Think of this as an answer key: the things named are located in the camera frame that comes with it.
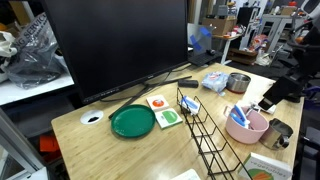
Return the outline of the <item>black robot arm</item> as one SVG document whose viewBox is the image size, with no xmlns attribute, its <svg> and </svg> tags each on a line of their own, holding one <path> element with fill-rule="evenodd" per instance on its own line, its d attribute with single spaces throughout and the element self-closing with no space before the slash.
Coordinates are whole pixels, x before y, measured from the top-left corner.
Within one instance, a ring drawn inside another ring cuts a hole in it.
<svg viewBox="0 0 320 180">
<path fill-rule="evenodd" d="M 258 105 L 268 110 L 283 99 L 298 103 L 309 80 L 320 71 L 320 19 L 314 18 L 290 32 L 293 65 L 264 94 Z"/>
</svg>

